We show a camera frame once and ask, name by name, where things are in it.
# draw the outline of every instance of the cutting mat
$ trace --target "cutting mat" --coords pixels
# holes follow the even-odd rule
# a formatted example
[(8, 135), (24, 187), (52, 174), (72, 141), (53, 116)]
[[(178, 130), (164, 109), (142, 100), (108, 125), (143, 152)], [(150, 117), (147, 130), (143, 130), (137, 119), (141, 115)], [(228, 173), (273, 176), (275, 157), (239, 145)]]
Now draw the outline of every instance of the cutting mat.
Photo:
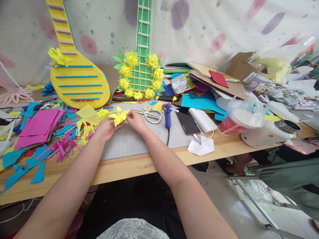
[[(140, 110), (142, 111), (142, 106), (144, 104), (117, 104), (121, 107), (122, 110)], [(168, 132), (165, 128), (165, 116), (162, 113), (162, 120), (158, 124), (152, 124), (148, 122), (145, 117), (143, 119), (148, 128), (150, 128), (155, 135), (165, 144), (167, 143)], [(170, 129), (170, 137), (169, 137), (169, 148), (180, 148), (188, 146), (189, 143), (194, 139), (192, 135), (186, 135), (185, 131), (182, 128), (182, 125), (179, 122), (176, 112), (171, 113), (171, 122), (172, 127)], [(124, 122), (124, 126), (118, 129), (112, 138), (105, 144), (101, 161), (109, 160), (121, 157), (128, 157), (138, 154), (148, 153), (149, 150), (145, 144), (143, 138), (138, 134), (135, 130), (131, 128), (127, 121)]]

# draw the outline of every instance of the wooden table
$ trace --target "wooden table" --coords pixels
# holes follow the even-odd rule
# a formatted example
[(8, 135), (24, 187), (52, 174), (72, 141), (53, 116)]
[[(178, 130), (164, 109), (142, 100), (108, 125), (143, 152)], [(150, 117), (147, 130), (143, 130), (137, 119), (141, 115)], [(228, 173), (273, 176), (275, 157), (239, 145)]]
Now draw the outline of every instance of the wooden table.
[[(301, 123), (300, 126), (302, 128), (302, 131), (300, 132), (300, 136), (302, 138), (312, 137), (316, 135), (315, 130), (305, 125), (304, 123)], [(173, 149), (173, 151), (181, 158), (181, 160), (183, 160), (186, 165), (191, 165), (274, 147), (274, 145), (269, 145), (263, 148), (252, 148), (246, 145), (240, 139), (239, 135), (223, 136), (217, 130), (215, 131), (213, 139), (215, 144), (215, 151), (203, 156), (197, 156), (187, 151), (187, 147), (176, 148)], [(30, 181), (32, 180), (39, 166), (33, 168), (12, 188), (10, 188), (2, 196), (0, 196), (0, 205), (44, 196), (50, 189), (50, 187), (66, 171), (66, 169), (69, 167), (76, 156), (77, 152), (65, 158), (63, 162), (56, 162), (54, 158), (48, 160), (45, 169), (45, 179), (42, 183), (30, 184)], [(21, 160), (20, 164), (25, 165), (25, 158)], [(154, 172), (156, 172), (156, 168), (149, 153), (112, 160), (105, 160), (99, 163), (92, 185), (136, 177)], [(13, 169), (9, 169), (0, 173), (1, 190), (4, 189), (4, 179), (8, 178), (13, 173)]]

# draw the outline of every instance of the person's arm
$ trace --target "person's arm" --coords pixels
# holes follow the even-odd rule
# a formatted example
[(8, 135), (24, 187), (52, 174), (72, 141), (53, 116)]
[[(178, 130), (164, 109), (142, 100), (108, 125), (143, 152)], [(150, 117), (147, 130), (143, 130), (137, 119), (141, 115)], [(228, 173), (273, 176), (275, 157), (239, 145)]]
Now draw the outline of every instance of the person's arm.
[(50, 188), (15, 239), (65, 238), (91, 185), (104, 145), (121, 126), (114, 127), (113, 119), (100, 122), (95, 134)]
[(143, 118), (130, 111), (127, 121), (145, 140), (158, 173), (172, 190), (187, 238), (237, 238), (192, 172)]

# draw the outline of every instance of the person's leg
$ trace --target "person's leg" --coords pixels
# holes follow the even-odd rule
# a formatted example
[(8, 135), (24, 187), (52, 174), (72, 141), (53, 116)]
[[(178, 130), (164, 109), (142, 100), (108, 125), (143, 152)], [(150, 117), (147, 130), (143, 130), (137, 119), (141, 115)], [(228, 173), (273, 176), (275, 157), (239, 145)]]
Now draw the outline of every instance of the person's leg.
[(226, 170), (230, 173), (237, 174), (239, 176), (246, 175), (245, 167), (253, 160), (253, 157), (249, 153), (245, 153), (233, 156), (233, 159), (233, 164), (227, 165)]

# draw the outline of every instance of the yellow foam guitar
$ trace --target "yellow foam guitar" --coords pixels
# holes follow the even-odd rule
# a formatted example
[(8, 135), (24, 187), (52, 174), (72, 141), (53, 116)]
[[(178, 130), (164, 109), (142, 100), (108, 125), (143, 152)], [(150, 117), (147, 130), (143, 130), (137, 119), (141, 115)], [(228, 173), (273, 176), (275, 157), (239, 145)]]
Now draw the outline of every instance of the yellow foam guitar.
[(63, 0), (46, 0), (63, 55), (71, 58), (68, 67), (51, 67), (51, 81), (59, 97), (69, 106), (94, 109), (103, 106), (110, 97), (104, 73), (79, 53), (74, 44)]

